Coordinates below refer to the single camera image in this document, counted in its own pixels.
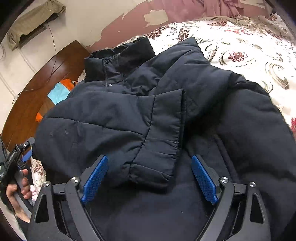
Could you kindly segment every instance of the jacket collar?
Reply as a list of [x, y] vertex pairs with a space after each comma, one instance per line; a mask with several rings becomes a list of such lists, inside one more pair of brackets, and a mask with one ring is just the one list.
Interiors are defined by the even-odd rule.
[[154, 56], [155, 53], [149, 39], [145, 37], [113, 49], [95, 51], [84, 59], [85, 82], [93, 80], [106, 81], [107, 78], [111, 77], [115, 82], [122, 81], [138, 66]]

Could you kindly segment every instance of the floral bedspread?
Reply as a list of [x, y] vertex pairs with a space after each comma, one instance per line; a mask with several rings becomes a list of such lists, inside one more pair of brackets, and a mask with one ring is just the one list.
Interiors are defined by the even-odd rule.
[[41, 161], [33, 157], [31, 157], [31, 172], [33, 185], [31, 185], [30, 191], [32, 192], [32, 200], [36, 201], [42, 184], [46, 181], [46, 172], [43, 169]]
[[257, 19], [214, 17], [171, 23], [147, 37], [155, 54], [194, 37], [211, 65], [261, 85], [296, 136], [295, 40], [277, 14]]

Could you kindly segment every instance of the orange cloth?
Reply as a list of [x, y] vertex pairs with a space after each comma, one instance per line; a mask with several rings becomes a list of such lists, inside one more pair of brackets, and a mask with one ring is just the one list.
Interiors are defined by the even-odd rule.
[[39, 112], [37, 113], [35, 120], [37, 122], [40, 122], [42, 120], [42, 115]]
[[74, 85], [70, 79], [61, 80], [60, 83], [65, 86], [69, 91], [73, 90]]

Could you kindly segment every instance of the black puffer jacket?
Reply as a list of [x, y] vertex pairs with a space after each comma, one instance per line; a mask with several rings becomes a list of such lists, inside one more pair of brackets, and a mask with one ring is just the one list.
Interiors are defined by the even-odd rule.
[[220, 176], [254, 181], [281, 235], [296, 210], [296, 145], [258, 84], [211, 66], [194, 38], [157, 56], [147, 38], [97, 51], [85, 71], [40, 123], [33, 157], [71, 178], [108, 156], [88, 207], [107, 241], [194, 240], [212, 210], [195, 154]]

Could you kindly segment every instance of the khaki cloth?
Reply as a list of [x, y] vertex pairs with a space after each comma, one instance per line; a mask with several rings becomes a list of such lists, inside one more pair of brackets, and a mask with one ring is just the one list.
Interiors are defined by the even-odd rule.
[[66, 10], [66, 6], [57, 0], [48, 0], [44, 4], [27, 12], [17, 19], [7, 33], [8, 46], [11, 50], [17, 48], [22, 35], [27, 35], [43, 24], [49, 17], [56, 13], [60, 15]]

